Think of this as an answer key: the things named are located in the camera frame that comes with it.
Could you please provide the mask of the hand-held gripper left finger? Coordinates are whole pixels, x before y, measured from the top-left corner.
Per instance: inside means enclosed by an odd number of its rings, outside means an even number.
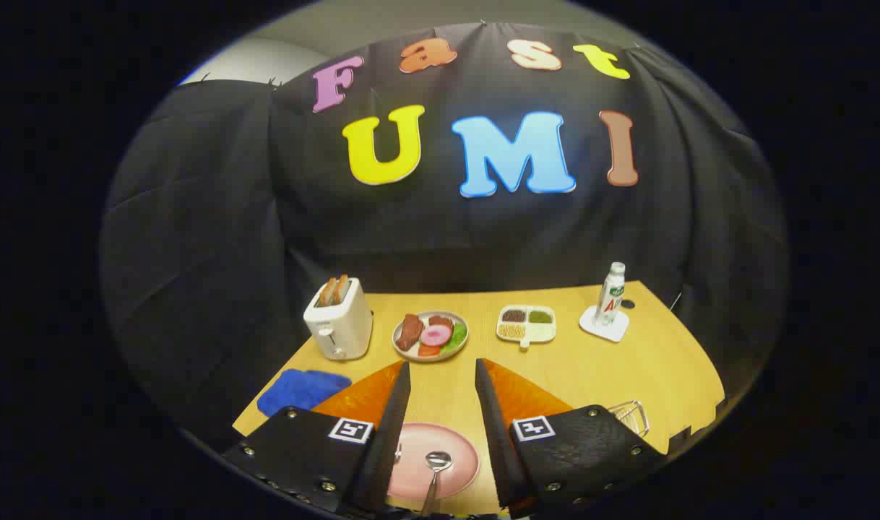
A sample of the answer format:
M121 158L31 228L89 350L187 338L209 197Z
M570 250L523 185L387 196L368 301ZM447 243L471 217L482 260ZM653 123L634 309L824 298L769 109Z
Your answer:
M315 409L288 406L223 458L317 511L378 516L387 507L410 390L410 365L392 363Z

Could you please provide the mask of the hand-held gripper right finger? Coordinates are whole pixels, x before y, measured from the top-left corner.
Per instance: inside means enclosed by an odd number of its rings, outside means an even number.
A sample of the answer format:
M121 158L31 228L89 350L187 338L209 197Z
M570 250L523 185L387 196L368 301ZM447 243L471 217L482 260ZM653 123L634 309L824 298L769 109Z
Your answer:
M545 389L484 358L474 381L497 501L513 518L574 516L667 461L604 406L555 406Z

